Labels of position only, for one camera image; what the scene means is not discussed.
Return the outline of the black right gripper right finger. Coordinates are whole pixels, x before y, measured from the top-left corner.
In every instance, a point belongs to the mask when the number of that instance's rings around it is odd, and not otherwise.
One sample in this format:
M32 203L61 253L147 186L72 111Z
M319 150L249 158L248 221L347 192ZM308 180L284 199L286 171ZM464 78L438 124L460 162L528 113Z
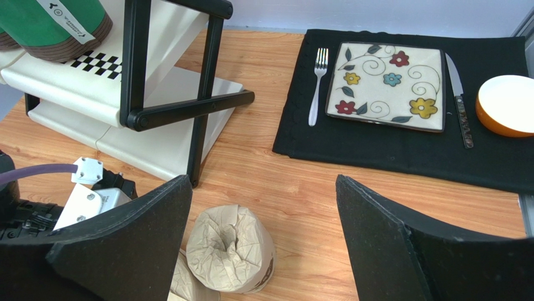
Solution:
M351 177L337 207L360 300L532 300L533 239L422 214Z

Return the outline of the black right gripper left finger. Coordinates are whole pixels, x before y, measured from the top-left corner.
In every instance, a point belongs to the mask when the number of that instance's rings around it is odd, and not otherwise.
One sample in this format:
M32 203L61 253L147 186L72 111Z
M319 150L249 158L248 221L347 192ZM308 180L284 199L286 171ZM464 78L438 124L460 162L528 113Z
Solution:
M186 175L47 236L1 243L2 300L166 300L192 201Z

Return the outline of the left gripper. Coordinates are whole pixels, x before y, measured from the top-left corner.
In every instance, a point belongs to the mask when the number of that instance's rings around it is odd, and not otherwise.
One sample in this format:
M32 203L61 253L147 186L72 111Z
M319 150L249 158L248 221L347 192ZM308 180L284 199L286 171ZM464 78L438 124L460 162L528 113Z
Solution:
M2 184L1 239L50 234L65 205L23 200L20 198L17 181Z

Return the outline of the green roll front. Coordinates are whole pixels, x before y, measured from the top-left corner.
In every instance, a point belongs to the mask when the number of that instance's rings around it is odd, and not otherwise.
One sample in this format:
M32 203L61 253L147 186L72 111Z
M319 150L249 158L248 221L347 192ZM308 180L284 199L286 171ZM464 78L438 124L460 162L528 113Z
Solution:
M112 26L100 1L1 1L1 28L45 61L63 63L94 50Z

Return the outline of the green roll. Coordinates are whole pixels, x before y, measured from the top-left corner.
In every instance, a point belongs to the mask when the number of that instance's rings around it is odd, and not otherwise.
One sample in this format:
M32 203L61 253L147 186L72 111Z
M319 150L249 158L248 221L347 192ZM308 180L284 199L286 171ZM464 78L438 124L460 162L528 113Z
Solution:
M100 1L1 1L1 28L45 61L63 63L94 50L112 26Z
M3 29L0 28L0 50L10 51L19 49L21 46Z

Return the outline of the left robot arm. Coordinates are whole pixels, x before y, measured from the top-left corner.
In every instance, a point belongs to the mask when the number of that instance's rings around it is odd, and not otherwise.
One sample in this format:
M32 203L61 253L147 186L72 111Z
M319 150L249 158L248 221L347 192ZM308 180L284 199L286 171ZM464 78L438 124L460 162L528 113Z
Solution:
M74 188L64 206L21 199L19 179L68 173ZM134 181L104 168L103 162L80 157L72 164L41 164L17 169L1 153L1 240L50 235L137 198Z

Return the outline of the cream three-tier shelf rack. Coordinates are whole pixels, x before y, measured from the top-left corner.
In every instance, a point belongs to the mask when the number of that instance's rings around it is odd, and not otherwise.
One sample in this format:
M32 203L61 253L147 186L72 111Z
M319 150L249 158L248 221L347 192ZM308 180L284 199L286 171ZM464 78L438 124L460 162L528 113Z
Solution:
M1 52L1 82L31 120L168 181L199 180L234 109L254 100L216 78L229 1L100 1L113 21L100 46L57 63Z

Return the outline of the brown wrapped roll front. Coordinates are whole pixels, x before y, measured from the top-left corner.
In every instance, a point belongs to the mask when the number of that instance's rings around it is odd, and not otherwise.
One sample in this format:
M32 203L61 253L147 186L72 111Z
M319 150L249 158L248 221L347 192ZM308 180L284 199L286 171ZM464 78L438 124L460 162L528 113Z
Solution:
M220 301L220 299L218 291L205 287L193 275L187 264L186 252L180 250L167 300Z

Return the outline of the brown wrapped roll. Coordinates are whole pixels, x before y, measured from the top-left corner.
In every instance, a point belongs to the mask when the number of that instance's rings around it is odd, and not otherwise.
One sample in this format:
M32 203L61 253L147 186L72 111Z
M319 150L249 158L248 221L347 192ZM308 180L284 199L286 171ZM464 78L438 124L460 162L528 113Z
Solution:
M256 293L274 274L276 247L260 219L247 207L224 205L199 214L186 246L192 274L207 288Z
M220 301L220 299L218 291L205 287L193 275L187 264L186 252L180 250L167 300Z

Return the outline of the brown wrapped roll rear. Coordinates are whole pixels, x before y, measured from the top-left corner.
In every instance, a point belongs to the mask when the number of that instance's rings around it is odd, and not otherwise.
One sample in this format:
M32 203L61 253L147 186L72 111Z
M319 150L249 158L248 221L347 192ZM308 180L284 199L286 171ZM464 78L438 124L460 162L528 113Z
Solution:
M192 274L207 288L256 293L274 274L276 247L260 219L247 207L224 205L199 214L186 246Z

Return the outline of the black placemat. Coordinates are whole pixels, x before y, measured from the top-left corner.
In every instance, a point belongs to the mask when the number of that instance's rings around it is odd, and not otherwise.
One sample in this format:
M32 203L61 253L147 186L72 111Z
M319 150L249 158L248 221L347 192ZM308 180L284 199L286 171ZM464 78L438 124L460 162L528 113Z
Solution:
M446 90L444 132L430 133L335 119L320 114L308 125L315 89L317 49L334 60L344 41L394 43L448 53L463 84L463 100L474 146L464 146L453 91ZM533 193L533 139L503 137L478 120L480 86L499 75L527 76L525 39L445 38L368 31L309 29L302 41L273 151L294 159L417 174L519 194Z

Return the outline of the floral square plate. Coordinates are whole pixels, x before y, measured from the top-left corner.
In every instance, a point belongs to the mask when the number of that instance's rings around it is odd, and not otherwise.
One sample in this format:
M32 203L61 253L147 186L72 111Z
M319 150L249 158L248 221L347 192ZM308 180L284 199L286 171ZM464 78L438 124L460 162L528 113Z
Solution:
M333 66L330 117L443 132L446 58L442 50L344 41Z

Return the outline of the orange white bowl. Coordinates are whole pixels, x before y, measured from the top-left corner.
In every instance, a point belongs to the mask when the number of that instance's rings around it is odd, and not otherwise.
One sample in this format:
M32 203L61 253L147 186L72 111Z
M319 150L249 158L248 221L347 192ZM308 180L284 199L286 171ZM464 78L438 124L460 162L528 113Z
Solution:
M500 75L485 81L475 103L478 120L490 131L512 138L533 136L533 79Z

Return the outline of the silver fork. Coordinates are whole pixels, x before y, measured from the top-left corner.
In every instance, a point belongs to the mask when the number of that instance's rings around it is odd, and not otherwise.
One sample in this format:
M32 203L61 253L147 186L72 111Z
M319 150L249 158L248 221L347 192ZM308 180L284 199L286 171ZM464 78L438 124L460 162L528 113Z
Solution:
M328 48L319 48L317 50L317 57L315 60L314 73L317 77L315 92L310 106L308 115L308 125L313 127L316 125L318 117L318 105L320 94L320 83L322 77L326 74L328 68Z

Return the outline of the black handled knife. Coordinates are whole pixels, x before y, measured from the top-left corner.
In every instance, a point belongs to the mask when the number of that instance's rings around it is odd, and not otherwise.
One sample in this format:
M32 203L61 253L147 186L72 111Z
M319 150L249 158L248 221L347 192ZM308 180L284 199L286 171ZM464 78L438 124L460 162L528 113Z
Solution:
M461 135L463 138L464 147L466 149L472 149L474 147L474 142L463 100L463 85L461 83L459 72L453 62L453 59L449 56L448 53L445 53L445 57L448 65L449 78L454 93L454 103L456 104L456 110L458 113L459 126L461 128Z

